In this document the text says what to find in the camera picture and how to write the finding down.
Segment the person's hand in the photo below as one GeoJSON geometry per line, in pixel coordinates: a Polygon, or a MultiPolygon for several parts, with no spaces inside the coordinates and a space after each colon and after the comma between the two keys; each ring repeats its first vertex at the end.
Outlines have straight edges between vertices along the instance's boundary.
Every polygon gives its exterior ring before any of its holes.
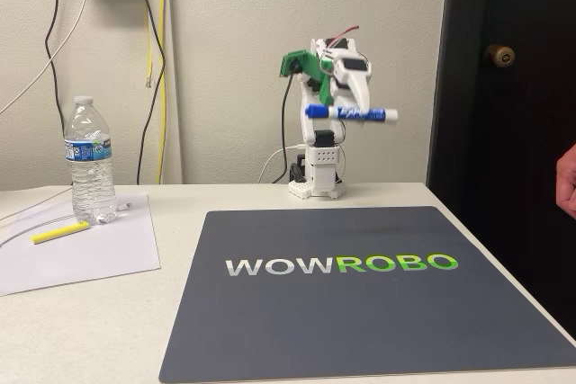
{"type": "Polygon", "coordinates": [[[556,164],[555,202],[576,219],[576,145],[567,150],[556,164]]]}

